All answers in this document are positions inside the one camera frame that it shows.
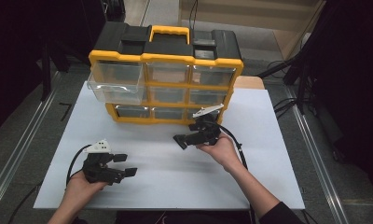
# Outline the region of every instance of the table top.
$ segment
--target table top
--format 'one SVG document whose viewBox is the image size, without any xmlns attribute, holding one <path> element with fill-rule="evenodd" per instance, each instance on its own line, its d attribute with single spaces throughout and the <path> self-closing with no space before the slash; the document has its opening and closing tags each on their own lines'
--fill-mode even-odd
<svg viewBox="0 0 373 224">
<path fill-rule="evenodd" d="M 222 125 L 242 143 L 250 172 L 290 208 L 304 209 L 268 92 L 235 89 Z M 127 161 L 110 162 L 109 167 L 120 170 L 137 167 L 138 171 L 136 176 L 100 191 L 87 208 L 248 209 L 249 203 L 242 191 L 222 166 L 193 146 L 182 150 L 173 141 L 175 134 L 182 133 L 190 133 L 187 126 L 115 123 L 104 104 L 95 99 L 85 84 L 34 208 L 57 208 L 76 152 L 85 145 L 106 139 L 112 153 L 129 155 Z M 82 167 L 85 159 L 85 154 L 78 157 L 73 172 Z"/>
</svg>

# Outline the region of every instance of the hand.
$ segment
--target hand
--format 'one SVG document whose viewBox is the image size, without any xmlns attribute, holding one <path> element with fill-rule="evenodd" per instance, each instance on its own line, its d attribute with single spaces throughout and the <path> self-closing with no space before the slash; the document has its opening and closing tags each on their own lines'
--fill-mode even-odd
<svg viewBox="0 0 373 224">
<path fill-rule="evenodd" d="M 68 182 L 61 205 L 49 223 L 71 223 L 78 212 L 108 183 L 90 183 L 82 171 L 74 174 Z"/>
<path fill-rule="evenodd" d="M 214 146 L 199 144 L 196 145 L 196 148 L 211 155 L 227 172 L 229 172 L 231 166 L 242 164 L 237 156 L 232 139 L 224 133 L 219 134 Z"/>
</svg>

